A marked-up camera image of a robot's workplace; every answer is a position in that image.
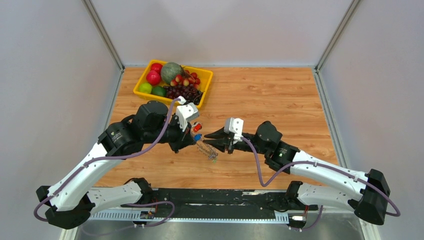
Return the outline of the grey disc keyring with rings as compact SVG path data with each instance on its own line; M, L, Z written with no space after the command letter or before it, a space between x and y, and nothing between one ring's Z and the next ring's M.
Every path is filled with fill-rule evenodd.
M214 147L203 142L203 138L196 142L196 146L198 150L207 156L209 161L213 161L213 159L218 159L218 152Z

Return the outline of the blue key tag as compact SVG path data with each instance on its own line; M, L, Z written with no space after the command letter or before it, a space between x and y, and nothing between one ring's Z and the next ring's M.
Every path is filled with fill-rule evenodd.
M201 139L202 139L202 134L201 134L201 133L195 134L195 135L193 136L193 140L194 140L195 142L197 142L197 141L199 141L199 140L201 140Z

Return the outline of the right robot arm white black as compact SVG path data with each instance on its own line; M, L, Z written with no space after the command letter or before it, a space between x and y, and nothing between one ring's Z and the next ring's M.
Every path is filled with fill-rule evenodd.
M243 132L243 120L227 119L221 129L205 135L204 143L232 154L235 150L251 152L255 161L264 156L265 164L276 174L286 173L313 179L322 186L292 181L285 201L292 209L301 205L328 206L353 212L370 224L382 226L391 190L384 174L352 170L318 159L282 141L282 133L270 122L261 123L254 134Z

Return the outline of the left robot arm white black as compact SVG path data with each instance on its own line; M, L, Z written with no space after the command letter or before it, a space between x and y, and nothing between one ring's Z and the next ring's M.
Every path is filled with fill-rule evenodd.
M47 210L44 216L34 210L34 216L70 230L106 209L153 206L153 190L144 178L102 189L94 188L94 184L124 160L143 155L157 144L168 144L175 153L194 145L191 121L198 116L196 105L183 97L174 99L170 106L156 100L142 104L135 114L110 124L62 180L36 190L39 206L47 206Z

